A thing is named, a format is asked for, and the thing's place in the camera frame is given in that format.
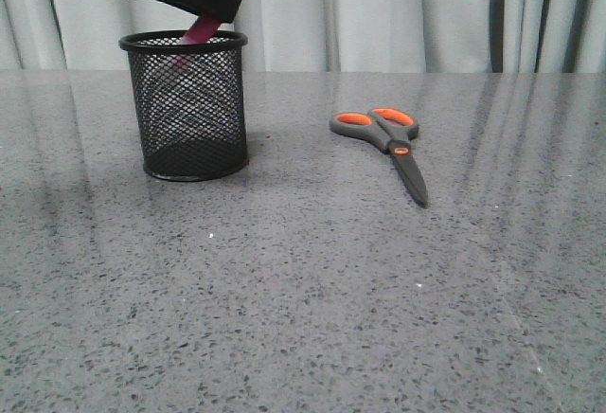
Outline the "grey orange scissors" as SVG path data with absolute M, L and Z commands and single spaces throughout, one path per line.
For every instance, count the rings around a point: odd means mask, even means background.
M 394 108 L 375 108 L 366 114 L 340 113 L 331 118 L 330 130 L 371 143 L 389 154 L 412 199 L 419 206 L 428 205 L 428 190 L 411 145 L 419 125 L 411 116 Z

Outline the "black mesh pen cup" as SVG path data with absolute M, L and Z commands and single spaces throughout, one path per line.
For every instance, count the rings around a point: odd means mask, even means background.
M 241 51 L 247 37 L 219 30 L 186 45 L 183 31 L 121 38 L 128 56 L 143 170 L 176 182 L 224 177 L 247 165 Z

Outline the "light grey curtain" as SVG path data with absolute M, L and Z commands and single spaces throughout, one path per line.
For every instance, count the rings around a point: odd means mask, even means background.
M 150 0 L 1 0 L 5 69 L 122 69 L 120 37 L 186 29 Z M 605 0 L 243 0 L 250 71 L 601 72 Z

